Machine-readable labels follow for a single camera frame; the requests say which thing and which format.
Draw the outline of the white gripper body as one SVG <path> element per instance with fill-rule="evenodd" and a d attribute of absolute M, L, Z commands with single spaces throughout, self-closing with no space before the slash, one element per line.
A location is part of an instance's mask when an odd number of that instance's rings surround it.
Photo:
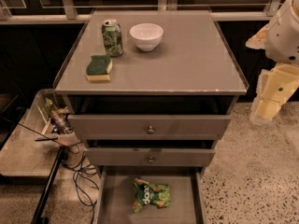
<path fill-rule="evenodd" d="M 277 63 L 271 70 L 263 69 L 258 80 L 258 101 L 284 105 L 299 88 L 299 66 Z"/>

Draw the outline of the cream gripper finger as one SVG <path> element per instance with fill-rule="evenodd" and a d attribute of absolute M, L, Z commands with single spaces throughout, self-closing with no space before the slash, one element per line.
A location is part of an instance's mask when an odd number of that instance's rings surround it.
<path fill-rule="evenodd" d="M 246 47 L 250 49 L 264 49 L 267 32 L 268 25 L 265 25 L 255 35 L 247 40 Z"/>
<path fill-rule="evenodd" d="M 249 118 L 252 122 L 268 122 L 276 116 L 280 109 L 280 104 L 266 102 L 260 97 L 256 97 L 253 100 Z"/>

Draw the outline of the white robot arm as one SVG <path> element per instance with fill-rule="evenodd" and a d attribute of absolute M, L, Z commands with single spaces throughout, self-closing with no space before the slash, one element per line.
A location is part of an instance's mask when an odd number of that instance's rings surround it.
<path fill-rule="evenodd" d="M 258 78 L 250 120 L 255 124 L 271 121 L 299 89 L 299 0 L 286 0 L 259 32 L 248 39 L 250 49 L 263 49 L 276 62 Z"/>

